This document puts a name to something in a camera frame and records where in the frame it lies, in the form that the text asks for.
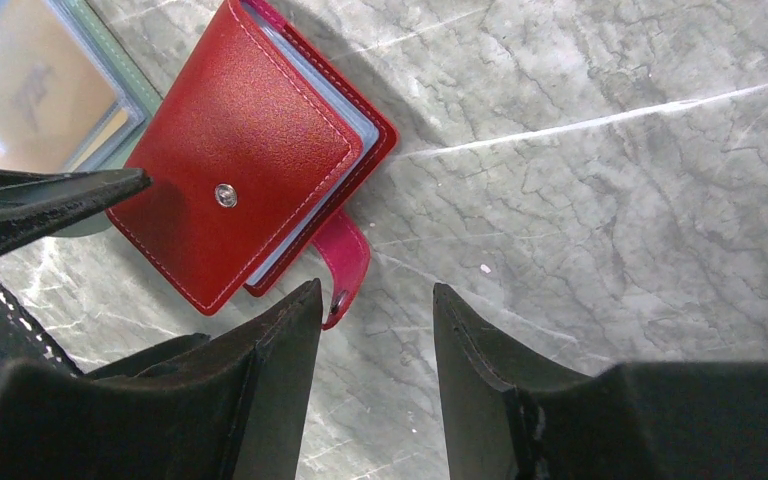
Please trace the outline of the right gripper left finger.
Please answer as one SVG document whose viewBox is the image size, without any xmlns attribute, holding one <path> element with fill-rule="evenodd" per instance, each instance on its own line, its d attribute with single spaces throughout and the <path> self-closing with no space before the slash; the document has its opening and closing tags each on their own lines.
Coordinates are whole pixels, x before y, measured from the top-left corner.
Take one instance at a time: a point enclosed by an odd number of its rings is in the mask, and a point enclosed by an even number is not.
<svg viewBox="0 0 768 480">
<path fill-rule="evenodd" d="M 85 375 L 0 360 L 0 479 L 294 478 L 322 316 L 311 280 Z"/>
</svg>

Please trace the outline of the red card holder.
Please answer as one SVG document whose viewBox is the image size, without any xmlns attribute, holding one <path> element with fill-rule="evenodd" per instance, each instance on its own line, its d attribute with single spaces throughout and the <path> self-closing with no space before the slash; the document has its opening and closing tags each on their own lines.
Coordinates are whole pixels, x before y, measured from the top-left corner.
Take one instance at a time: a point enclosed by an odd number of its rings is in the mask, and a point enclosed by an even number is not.
<svg viewBox="0 0 768 480">
<path fill-rule="evenodd" d="M 398 133 L 264 1 L 226 1 L 128 159 L 152 178 L 112 224 L 199 312 L 264 295 L 307 246 L 343 318 L 370 262 L 344 204 Z"/>
</svg>

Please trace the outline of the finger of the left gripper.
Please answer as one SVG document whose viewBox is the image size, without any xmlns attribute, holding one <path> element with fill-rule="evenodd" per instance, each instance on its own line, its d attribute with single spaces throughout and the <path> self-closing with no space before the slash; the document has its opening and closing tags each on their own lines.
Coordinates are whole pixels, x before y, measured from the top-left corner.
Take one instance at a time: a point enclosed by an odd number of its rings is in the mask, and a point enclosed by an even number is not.
<svg viewBox="0 0 768 480">
<path fill-rule="evenodd" d="M 140 168 L 40 174 L 0 170 L 0 256 L 137 195 Z"/>
</svg>

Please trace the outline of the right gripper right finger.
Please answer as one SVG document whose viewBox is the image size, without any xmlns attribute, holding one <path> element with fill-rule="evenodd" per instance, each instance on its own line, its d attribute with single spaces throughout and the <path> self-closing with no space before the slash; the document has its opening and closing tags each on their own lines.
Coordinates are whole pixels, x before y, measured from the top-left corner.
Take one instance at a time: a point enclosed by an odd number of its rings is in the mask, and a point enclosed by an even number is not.
<svg viewBox="0 0 768 480">
<path fill-rule="evenodd" d="M 433 289 L 454 479 L 768 479 L 768 362 L 569 369 Z"/>
</svg>

